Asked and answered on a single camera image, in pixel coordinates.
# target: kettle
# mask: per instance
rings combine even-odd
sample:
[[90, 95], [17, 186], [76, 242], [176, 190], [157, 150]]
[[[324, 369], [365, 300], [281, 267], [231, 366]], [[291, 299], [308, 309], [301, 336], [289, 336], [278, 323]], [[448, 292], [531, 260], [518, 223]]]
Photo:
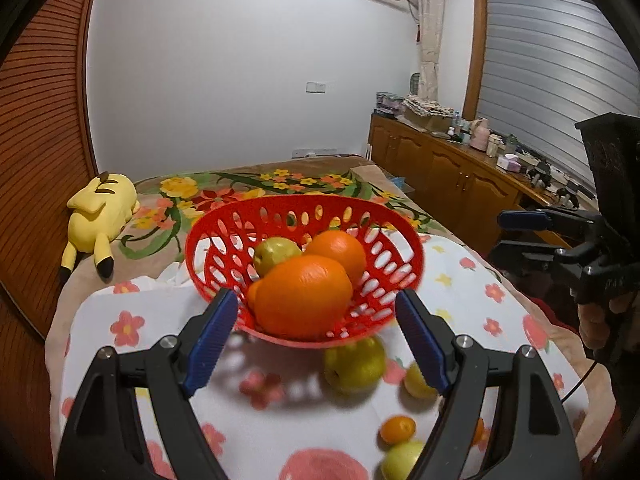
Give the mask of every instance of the kettle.
[[469, 145], [476, 150], [485, 152], [489, 144], [489, 135], [491, 135], [489, 119], [476, 119], [471, 123], [469, 129], [471, 130], [471, 142]]

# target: yellow-green fruit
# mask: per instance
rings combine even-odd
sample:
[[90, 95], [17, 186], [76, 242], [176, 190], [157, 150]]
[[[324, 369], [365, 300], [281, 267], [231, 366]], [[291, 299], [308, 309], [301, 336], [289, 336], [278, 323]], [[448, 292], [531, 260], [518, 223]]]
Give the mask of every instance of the yellow-green fruit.
[[296, 243], [288, 238], [275, 236], [267, 238], [255, 248], [254, 267], [258, 276], [264, 278], [277, 264], [300, 256], [302, 250]]
[[424, 442], [420, 440], [411, 440], [393, 446], [380, 465], [380, 471], [385, 480], [406, 480], [409, 478], [423, 448]]
[[324, 351], [324, 378], [343, 394], [373, 388], [385, 369], [385, 347], [375, 336]]
[[416, 399], [436, 399], [438, 397], [438, 391], [435, 388], [431, 388], [425, 381], [424, 377], [420, 373], [418, 363], [415, 361], [409, 366], [404, 376], [404, 387], [409, 392], [409, 395]]

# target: black ear tip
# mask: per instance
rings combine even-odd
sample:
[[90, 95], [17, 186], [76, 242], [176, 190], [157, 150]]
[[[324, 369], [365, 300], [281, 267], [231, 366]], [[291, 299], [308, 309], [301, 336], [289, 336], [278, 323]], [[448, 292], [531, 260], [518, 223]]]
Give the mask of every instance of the black ear tip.
[[98, 263], [95, 267], [98, 269], [98, 274], [100, 274], [102, 278], [110, 278], [113, 274], [113, 258], [109, 256]]
[[68, 282], [69, 277], [71, 276], [71, 270], [66, 267], [60, 267], [60, 272], [58, 273], [58, 277], [60, 279], [60, 284], [64, 285]]

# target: beige curtain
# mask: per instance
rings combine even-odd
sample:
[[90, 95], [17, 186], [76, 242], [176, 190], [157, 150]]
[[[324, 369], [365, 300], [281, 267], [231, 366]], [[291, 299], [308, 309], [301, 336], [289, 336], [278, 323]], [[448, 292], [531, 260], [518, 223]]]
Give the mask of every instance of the beige curtain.
[[418, 0], [420, 19], [420, 86], [418, 96], [438, 100], [438, 58], [444, 0]]

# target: finger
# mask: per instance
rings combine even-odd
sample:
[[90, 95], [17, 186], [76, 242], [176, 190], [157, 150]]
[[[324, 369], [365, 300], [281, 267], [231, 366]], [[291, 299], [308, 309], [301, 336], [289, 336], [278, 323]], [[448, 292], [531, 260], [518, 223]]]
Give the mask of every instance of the finger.
[[604, 323], [604, 317], [604, 309], [595, 303], [578, 305], [578, 318], [580, 319], [580, 323], [583, 321]]
[[626, 312], [626, 310], [631, 306], [633, 300], [636, 296], [635, 292], [628, 292], [627, 294], [623, 294], [622, 296], [618, 296], [613, 300], [609, 301], [609, 309], [614, 314], [621, 314], [622, 312]]
[[591, 350], [599, 350], [607, 343], [610, 329], [606, 323], [580, 323], [580, 337], [584, 345]]

